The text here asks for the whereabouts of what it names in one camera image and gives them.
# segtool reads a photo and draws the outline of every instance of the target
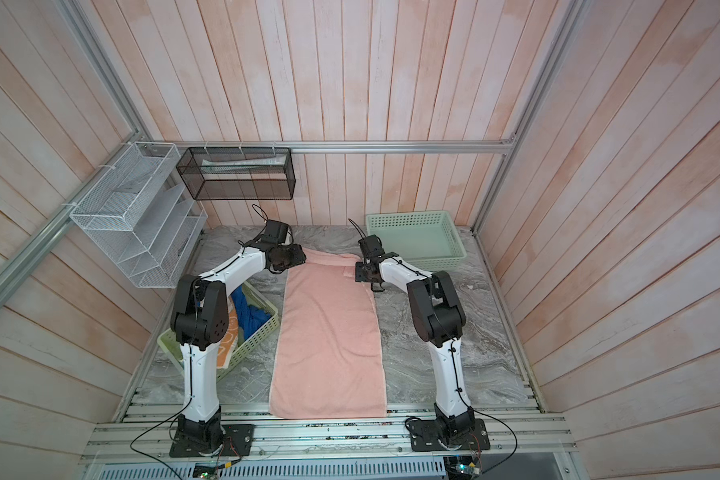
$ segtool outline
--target metal bracket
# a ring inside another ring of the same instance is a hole
[[[408,427],[411,429],[411,449],[414,452],[440,452],[450,449],[440,440],[441,428],[437,420],[409,420]],[[485,422],[480,418],[475,419],[473,431],[454,438],[453,444],[459,446],[459,450],[489,450],[490,440]]]
[[[251,442],[253,441],[253,425],[235,424],[222,425],[224,429],[224,438],[221,454],[230,456],[237,454],[241,457],[247,457],[251,454]],[[170,456],[172,458],[189,458],[200,456],[194,449],[193,443],[186,438],[181,431],[176,431],[173,437],[173,444],[170,447]]]

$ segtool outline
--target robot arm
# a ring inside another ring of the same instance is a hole
[[[201,455],[215,455],[222,444],[221,408],[216,394],[219,342],[230,324],[227,298],[262,270],[279,274],[301,265],[306,255],[292,242],[290,227],[268,220],[253,240],[218,267],[184,275],[176,289],[171,329],[184,365],[184,407],[176,434]]]
[[[474,428],[474,411],[461,369],[461,328],[466,316],[447,272],[427,272],[384,252],[381,240],[360,241],[363,261],[355,265],[357,282],[388,282],[408,293],[414,328],[428,342],[437,388],[435,412],[445,445]]]

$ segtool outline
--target wooden plank wall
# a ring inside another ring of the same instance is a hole
[[[720,0],[592,2],[480,240],[592,478],[720,478]]]
[[[0,2],[0,266],[130,133],[55,2]],[[0,311],[0,476],[72,474],[165,296],[61,240]]]
[[[80,0],[154,138],[499,140],[570,0]],[[448,210],[471,225],[492,154],[295,156],[290,224]],[[206,202],[210,224],[258,224]]]

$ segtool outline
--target gray marble surface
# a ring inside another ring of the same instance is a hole
[[[259,233],[260,226],[221,226],[206,235],[194,274],[208,271],[227,260],[246,241]],[[332,254],[359,255],[358,235],[351,226],[297,226],[296,242]],[[490,292],[478,246],[469,229],[459,234],[468,257],[451,278],[467,314],[462,336],[462,363],[467,392],[475,405],[525,402],[523,382],[518,373],[507,333]],[[285,274],[261,272],[249,282],[282,312]],[[408,296],[384,284],[376,293],[376,310],[382,332],[382,355],[389,403],[434,402],[434,376],[427,345],[416,335],[408,307]],[[269,384],[275,361],[279,331],[271,334],[229,375],[218,383],[221,403],[268,402]],[[162,350],[158,350],[144,384],[137,390],[135,403],[180,404],[182,375]]]

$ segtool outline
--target green plastic basket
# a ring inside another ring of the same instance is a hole
[[[230,365],[225,369],[216,370],[217,382],[220,379],[224,378],[228,373],[230,373],[230,371],[235,368],[235,366],[237,366],[237,364],[240,363],[242,359],[246,358],[248,354],[252,352],[257,345],[259,345],[259,343],[261,343],[265,338],[268,337],[270,333],[277,330],[277,327],[280,326],[279,312],[277,307],[272,304],[272,302],[270,302],[266,297],[264,297],[264,295],[262,295],[257,289],[253,288],[253,286],[251,286],[251,284],[248,282],[242,283],[242,292],[248,299],[249,305],[258,306],[260,309],[272,315],[272,318],[265,322],[264,325],[261,325],[259,329],[255,331],[248,340],[244,341],[242,344],[238,343],[237,348],[232,351],[232,356],[230,357]],[[240,336],[238,338],[241,339],[242,328],[239,331],[239,335]],[[181,348],[179,348],[179,343],[176,341],[176,334],[173,332],[173,330],[168,329],[165,332],[161,333],[160,336],[157,338],[157,344],[160,345],[160,348],[163,349],[163,351],[168,355],[168,358],[172,361],[173,365],[176,366],[176,368],[183,375],[183,356],[181,354]]]
[[[365,216],[368,235],[378,235],[387,252],[423,270],[452,270],[467,256],[445,210]]]

